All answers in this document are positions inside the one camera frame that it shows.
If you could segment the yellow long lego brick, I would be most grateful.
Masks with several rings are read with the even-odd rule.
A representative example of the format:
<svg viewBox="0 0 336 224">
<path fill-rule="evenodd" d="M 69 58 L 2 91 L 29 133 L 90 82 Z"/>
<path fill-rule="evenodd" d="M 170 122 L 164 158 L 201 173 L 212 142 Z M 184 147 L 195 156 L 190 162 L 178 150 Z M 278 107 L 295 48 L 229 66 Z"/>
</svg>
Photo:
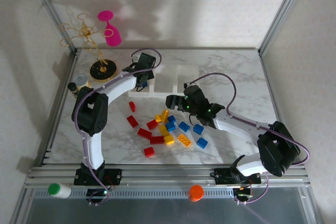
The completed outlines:
<svg viewBox="0 0 336 224">
<path fill-rule="evenodd" d="M 178 139 L 185 147 L 189 147 L 192 143 L 184 134 L 180 134 Z"/>
</svg>

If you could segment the white plastic bin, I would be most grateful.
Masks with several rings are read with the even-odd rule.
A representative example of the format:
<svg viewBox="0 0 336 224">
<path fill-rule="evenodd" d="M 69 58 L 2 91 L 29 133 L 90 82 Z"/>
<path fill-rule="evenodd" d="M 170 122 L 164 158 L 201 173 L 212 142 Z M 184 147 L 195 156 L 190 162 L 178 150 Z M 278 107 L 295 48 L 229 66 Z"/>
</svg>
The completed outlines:
<svg viewBox="0 0 336 224">
<path fill-rule="evenodd" d="M 173 94 L 176 84 L 176 65 L 163 64 L 154 71 L 153 97 L 162 98 Z"/>
<path fill-rule="evenodd" d="M 173 86 L 173 93 L 182 95 L 184 84 L 198 78 L 198 66 L 195 65 L 177 65 L 176 66 L 176 82 Z"/>
<path fill-rule="evenodd" d="M 153 88 L 153 79 L 148 80 L 148 86 L 143 88 L 141 87 L 140 89 L 137 89 L 137 85 L 135 84 L 135 88 L 132 90 L 128 91 L 128 96 L 131 98 L 149 98 L 151 96 L 151 91 Z"/>
</svg>

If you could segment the pink wine glass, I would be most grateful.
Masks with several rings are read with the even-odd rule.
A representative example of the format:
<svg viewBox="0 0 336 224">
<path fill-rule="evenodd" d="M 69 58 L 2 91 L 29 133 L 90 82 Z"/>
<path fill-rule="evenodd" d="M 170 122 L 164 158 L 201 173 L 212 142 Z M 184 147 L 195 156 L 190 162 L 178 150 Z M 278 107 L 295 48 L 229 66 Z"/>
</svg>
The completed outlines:
<svg viewBox="0 0 336 224">
<path fill-rule="evenodd" d="M 113 16 L 114 14 L 110 10 L 104 10 L 100 12 L 97 16 L 99 21 L 106 22 L 106 27 L 103 34 L 107 45 L 110 47 L 116 47 L 122 43 L 120 32 L 116 27 L 110 24 L 110 20 L 113 18 Z"/>
</svg>

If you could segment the jar with grey lid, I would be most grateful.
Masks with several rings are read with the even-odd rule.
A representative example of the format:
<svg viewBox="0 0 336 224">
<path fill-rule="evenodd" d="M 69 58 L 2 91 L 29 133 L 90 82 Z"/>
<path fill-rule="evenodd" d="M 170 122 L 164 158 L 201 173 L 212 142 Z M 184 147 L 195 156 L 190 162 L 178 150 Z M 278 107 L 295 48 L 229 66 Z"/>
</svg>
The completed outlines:
<svg viewBox="0 0 336 224">
<path fill-rule="evenodd" d="M 83 87 L 91 87 L 91 84 L 89 82 L 89 79 L 86 75 L 78 75 L 74 77 L 73 82 L 76 84 L 78 89 L 81 89 Z"/>
</svg>

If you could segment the dark small bottle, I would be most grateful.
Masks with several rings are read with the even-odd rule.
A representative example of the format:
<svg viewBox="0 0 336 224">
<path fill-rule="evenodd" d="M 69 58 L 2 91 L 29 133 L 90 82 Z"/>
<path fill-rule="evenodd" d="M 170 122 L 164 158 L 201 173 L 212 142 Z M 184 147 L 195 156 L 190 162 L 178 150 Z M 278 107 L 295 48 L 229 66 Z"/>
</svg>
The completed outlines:
<svg viewBox="0 0 336 224">
<path fill-rule="evenodd" d="M 67 88 L 69 89 L 69 91 L 70 91 L 75 97 L 78 96 L 78 92 L 79 92 L 79 90 L 78 90 L 77 85 L 76 85 L 74 82 L 70 82 L 70 83 L 68 83 Z"/>
</svg>

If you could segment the bottle with orange cap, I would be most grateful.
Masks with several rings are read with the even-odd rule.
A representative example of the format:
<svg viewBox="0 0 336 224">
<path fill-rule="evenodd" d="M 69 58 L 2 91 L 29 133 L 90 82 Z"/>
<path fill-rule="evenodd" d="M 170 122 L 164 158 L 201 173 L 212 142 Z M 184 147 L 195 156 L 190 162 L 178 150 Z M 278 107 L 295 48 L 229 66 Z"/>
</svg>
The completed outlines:
<svg viewBox="0 0 336 224">
<path fill-rule="evenodd" d="M 188 192 L 188 198 L 192 202 L 197 202 L 201 200 L 203 196 L 204 189 L 200 185 L 193 185 Z"/>
</svg>

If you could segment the white bottle with green cap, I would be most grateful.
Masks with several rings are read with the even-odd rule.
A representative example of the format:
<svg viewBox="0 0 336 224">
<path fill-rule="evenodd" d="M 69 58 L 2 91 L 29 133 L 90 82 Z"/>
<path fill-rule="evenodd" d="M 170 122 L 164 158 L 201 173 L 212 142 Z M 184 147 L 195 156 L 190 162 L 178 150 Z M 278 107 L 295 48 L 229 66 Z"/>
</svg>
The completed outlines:
<svg viewBox="0 0 336 224">
<path fill-rule="evenodd" d="M 68 185 L 53 183 L 48 187 L 48 193 L 52 197 L 65 199 L 68 198 L 71 194 L 71 188 Z"/>
</svg>

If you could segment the aluminium frame beam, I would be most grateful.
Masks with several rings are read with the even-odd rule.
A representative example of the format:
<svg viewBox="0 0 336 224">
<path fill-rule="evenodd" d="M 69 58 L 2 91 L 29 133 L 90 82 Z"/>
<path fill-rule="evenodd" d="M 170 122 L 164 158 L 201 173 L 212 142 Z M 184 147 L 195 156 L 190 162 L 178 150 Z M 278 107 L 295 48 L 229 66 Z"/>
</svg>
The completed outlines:
<svg viewBox="0 0 336 224">
<path fill-rule="evenodd" d="M 216 168 L 224 165 L 106 165 L 107 169 L 121 169 L 120 187 L 135 188 L 185 188 L 194 184 L 215 187 L 210 176 Z M 46 188 L 52 183 L 73 186 L 78 165 L 47 164 L 29 169 L 24 181 L 25 188 Z M 310 187 L 311 183 L 304 166 L 289 168 L 282 177 L 268 175 L 270 187 Z"/>
</svg>

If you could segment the aluminium frame side rail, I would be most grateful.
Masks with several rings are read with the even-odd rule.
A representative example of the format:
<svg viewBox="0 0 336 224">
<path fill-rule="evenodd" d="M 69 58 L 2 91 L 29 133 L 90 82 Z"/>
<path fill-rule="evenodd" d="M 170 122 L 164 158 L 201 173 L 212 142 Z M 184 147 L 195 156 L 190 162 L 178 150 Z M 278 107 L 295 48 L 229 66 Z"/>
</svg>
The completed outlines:
<svg viewBox="0 0 336 224">
<path fill-rule="evenodd" d="M 47 135 L 42 140 L 39 150 L 38 150 L 37 158 L 35 161 L 35 164 L 37 166 L 44 165 L 44 159 L 46 157 L 46 154 L 52 148 L 52 144 L 55 139 L 60 117 L 61 117 L 64 103 L 66 100 L 66 96 L 67 96 L 67 90 L 68 90 L 67 85 L 73 76 L 80 53 L 81 53 L 81 49 L 76 48 L 74 52 L 70 52 L 68 55 L 69 64 L 67 67 L 67 71 L 62 75 L 61 83 L 56 93 L 55 103 L 52 106 L 52 110 L 50 113 L 51 119 L 47 125 L 48 126 Z"/>
</svg>

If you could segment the aluminium frame post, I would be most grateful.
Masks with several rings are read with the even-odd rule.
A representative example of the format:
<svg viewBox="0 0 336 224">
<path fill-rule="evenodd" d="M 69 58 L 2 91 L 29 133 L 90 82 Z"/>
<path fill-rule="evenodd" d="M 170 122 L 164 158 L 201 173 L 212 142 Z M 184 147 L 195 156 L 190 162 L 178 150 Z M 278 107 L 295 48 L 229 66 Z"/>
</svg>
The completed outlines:
<svg viewBox="0 0 336 224">
<path fill-rule="evenodd" d="M 258 54 L 260 58 L 266 53 L 268 47 L 270 46 L 270 43 L 274 39 L 278 30 L 280 29 L 281 24 L 284 22 L 285 17 L 289 13 L 291 6 L 294 4 L 294 2 L 295 0 L 283 0 L 281 2 L 275 17 L 258 48 Z"/>
<path fill-rule="evenodd" d="M 49 15 L 49 18 L 54 23 L 57 31 L 59 32 L 62 39 L 65 40 L 65 42 L 68 44 L 66 48 L 72 53 L 75 54 L 77 52 L 77 48 L 73 45 L 73 43 L 70 40 L 70 37 L 68 33 L 62 28 L 62 22 L 57 14 L 53 4 L 51 3 L 51 0 L 40 0 L 43 8 L 46 10 L 47 14 Z"/>
</svg>

